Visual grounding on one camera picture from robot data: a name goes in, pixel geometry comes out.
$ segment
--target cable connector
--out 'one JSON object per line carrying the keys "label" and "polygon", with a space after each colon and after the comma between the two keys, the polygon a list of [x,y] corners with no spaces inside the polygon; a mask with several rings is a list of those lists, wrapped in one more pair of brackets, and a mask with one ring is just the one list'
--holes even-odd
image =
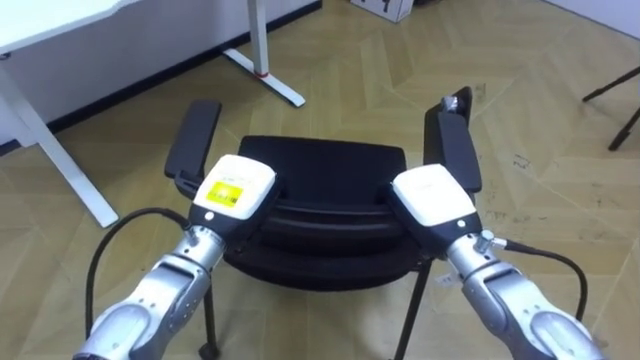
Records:
{"label": "cable connector", "polygon": [[507,239],[493,238],[491,245],[493,247],[497,247],[498,249],[504,250],[507,247],[507,243],[508,243]]}

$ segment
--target metal chair leg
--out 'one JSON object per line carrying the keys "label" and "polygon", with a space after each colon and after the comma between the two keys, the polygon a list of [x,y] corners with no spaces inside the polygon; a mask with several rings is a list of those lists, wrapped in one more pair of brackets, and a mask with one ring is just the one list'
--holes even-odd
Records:
{"label": "metal chair leg", "polygon": [[618,135],[616,135],[616,137],[611,142],[611,145],[609,145],[609,151],[618,150],[622,142],[629,136],[629,134],[631,134],[631,128],[633,127],[633,125],[635,125],[638,119],[640,119],[640,108],[636,110],[631,119],[629,119],[629,121],[624,125],[622,129],[620,129]]}
{"label": "metal chair leg", "polygon": [[420,303],[422,302],[422,295],[424,294],[424,289],[427,286],[427,280],[429,279],[432,262],[433,259],[425,259],[420,265],[420,272],[418,272],[418,279],[416,279],[416,285],[413,288],[413,294],[411,295],[411,301],[409,302],[409,310],[407,311],[407,317],[404,320],[402,334],[400,335],[400,341],[398,342],[396,355],[393,357],[393,360],[403,360],[404,355],[407,352],[407,346],[409,345],[413,325],[416,322],[416,316],[418,315]]}
{"label": "metal chair leg", "polygon": [[614,87],[622,84],[623,82],[631,79],[632,77],[638,76],[638,75],[640,75],[640,67],[637,67],[637,68],[629,71],[628,73],[622,75],[621,77],[613,80],[611,83],[609,83],[609,84],[607,84],[607,85],[605,85],[605,86],[603,86],[603,87],[601,87],[599,89],[594,90],[589,95],[585,96],[582,99],[582,101],[583,102],[587,102],[587,101],[593,99],[596,96],[600,96],[600,95],[604,94],[605,92],[611,90],[612,88],[614,88]]}
{"label": "metal chair leg", "polygon": [[209,286],[204,295],[204,326],[207,332],[207,343],[200,347],[198,354],[202,360],[215,360],[220,356],[218,342],[216,340],[216,324],[213,312],[213,290]]}

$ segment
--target herringbone parquet floor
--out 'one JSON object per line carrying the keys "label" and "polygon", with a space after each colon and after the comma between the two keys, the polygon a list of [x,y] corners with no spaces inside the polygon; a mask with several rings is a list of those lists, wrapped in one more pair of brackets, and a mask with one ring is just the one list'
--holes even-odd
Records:
{"label": "herringbone parquet floor", "polygon": [[[444,0],[395,25],[342,0],[270,35],[273,72],[307,98],[293,109],[225,59],[214,60],[59,134],[120,214],[187,209],[163,177],[190,101],[225,108],[209,163],[245,134],[402,146],[419,165],[424,111],[463,85],[496,233],[563,253],[588,273],[586,325],[612,359],[640,353],[640,132],[606,146],[638,106],[629,82],[580,98],[640,62],[638,41],[538,0]],[[0,159],[0,358],[62,360],[81,345],[85,272],[104,230],[36,147]],[[108,250],[97,285],[104,309],[131,291],[179,231],[140,220]],[[566,268],[504,258],[573,312]],[[444,273],[438,265],[435,275]],[[222,265],[214,274],[222,359],[386,359],[415,275],[374,290],[316,294],[271,286]],[[166,359],[197,359],[200,316]],[[428,286],[408,359],[507,359],[456,288]]]}

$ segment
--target chair seat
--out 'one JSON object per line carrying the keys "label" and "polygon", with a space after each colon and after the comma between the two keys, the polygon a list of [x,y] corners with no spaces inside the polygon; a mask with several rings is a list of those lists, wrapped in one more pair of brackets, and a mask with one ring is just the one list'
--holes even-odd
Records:
{"label": "chair seat", "polygon": [[[381,192],[406,170],[401,148],[247,136],[238,154],[284,181],[272,218],[225,254],[240,271],[287,287],[343,291],[389,283],[418,263],[415,241],[385,215]],[[357,215],[367,212],[378,215]]]}

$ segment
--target desk leg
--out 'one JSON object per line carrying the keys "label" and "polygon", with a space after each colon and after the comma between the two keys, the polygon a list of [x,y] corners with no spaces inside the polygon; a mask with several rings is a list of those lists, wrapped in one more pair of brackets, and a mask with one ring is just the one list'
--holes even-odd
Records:
{"label": "desk leg", "polygon": [[102,227],[118,220],[115,211],[49,131],[1,65],[0,108],[5,108],[4,112],[7,114],[3,123],[13,124],[12,129],[28,129],[33,140],[42,147]]}
{"label": "desk leg", "polygon": [[304,105],[304,98],[295,90],[269,73],[269,51],[267,49],[267,23],[264,0],[247,0],[249,5],[249,24],[251,26],[251,47],[253,61],[236,49],[228,49],[224,54],[238,65],[280,94],[293,106]]}

